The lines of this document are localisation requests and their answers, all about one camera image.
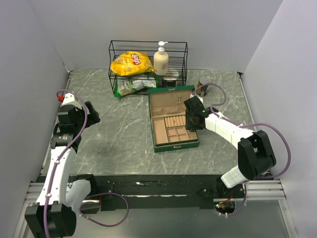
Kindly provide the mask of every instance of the gray marble tabletop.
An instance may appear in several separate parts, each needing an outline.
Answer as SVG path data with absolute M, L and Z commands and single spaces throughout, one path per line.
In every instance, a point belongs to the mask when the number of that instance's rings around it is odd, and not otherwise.
M 217 134 L 200 130 L 197 148 L 154 153 L 147 95 L 113 96 L 108 70 L 75 70 L 69 89 L 91 101 L 101 122 L 84 130 L 71 174 L 222 174 L 237 164 L 237 151 Z M 226 103 L 217 107 L 228 118 L 252 119 L 236 72 L 189 70 L 187 85 L 202 75 L 225 89 Z M 218 103 L 223 95 L 211 88 L 204 105 Z

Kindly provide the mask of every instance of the white wall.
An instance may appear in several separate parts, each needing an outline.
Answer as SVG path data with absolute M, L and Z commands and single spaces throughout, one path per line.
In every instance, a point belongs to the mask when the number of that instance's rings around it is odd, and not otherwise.
M 188 42 L 188 68 L 243 72 L 282 0 L 29 2 L 70 70 L 108 68 L 110 40 L 164 40 Z
M 292 163 L 281 177 L 300 238 L 317 234 L 317 2 L 284 0 L 256 50 L 243 84 L 256 121 L 288 140 Z M 273 134 L 277 170 L 286 163 Z
M 44 160 L 67 72 L 28 1 L 0 1 L 0 233 L 13 236 Z

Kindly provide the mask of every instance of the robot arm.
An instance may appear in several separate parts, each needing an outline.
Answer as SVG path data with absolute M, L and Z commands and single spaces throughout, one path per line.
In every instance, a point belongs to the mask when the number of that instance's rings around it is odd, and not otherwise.
M 89 114 L 86 127 L 100 122 L 98 113 L 90 102 L 85 102 Z M 37 238 L 45 236 L 43 219 L 46 197 L 49 197 L 47 212 L 48 228 L 52 238 L 72 236 L 76 228 L 76 215 L 82 201 L 90 193 L 96 192 L 96 181 L 93 175 L 79 175 L 72 182 L 71 189 L 66 192 L 67 182 L 73 161 L 77 154 L 81 137 L 72 144 L 58 161 L 58 157 L 67 145 L 78 135 L 84 124 L 84 110 L 78 100 L 70 93 L 65 95 L 58 112 L 58 124 L 53 130 L 51 139 L 51 159 L 47 178 L 36 205 L 27 207 L 25 220 L 33 235 Z M 47 194 L 50 177 L 55 163 L 58 164 L 50 194 Z
M 238 150 L 238 164 L 223 174 L 219 181 L 222 189 L 231 189 L 246 181 L 254 180 L 276 164 L 276 159 L 267 134 L 240 128 L 226 120 L 223 114 L 210 108 L 204 108 L 200 99 L 195 96 L 184 102 L 186 106 L 186 126 L 188 130 L 211 130 Z

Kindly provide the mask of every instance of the yellow chip bag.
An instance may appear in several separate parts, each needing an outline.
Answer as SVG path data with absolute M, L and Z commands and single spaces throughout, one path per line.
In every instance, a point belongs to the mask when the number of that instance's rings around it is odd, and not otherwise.
M 128 51 L 111 63 L 111 70 L 120 76 L 152 72 L 153 67 L 146 53 Z

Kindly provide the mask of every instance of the white bottle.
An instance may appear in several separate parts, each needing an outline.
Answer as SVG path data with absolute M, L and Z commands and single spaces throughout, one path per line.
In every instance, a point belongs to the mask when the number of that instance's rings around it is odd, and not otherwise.
M 157 75 L 166 75 L 168 68 L 168 53 L 164 49 L 164 41 L 160 41 L 158 45 L 160 46 L 158 51 L 154 54 L 154 73 Z

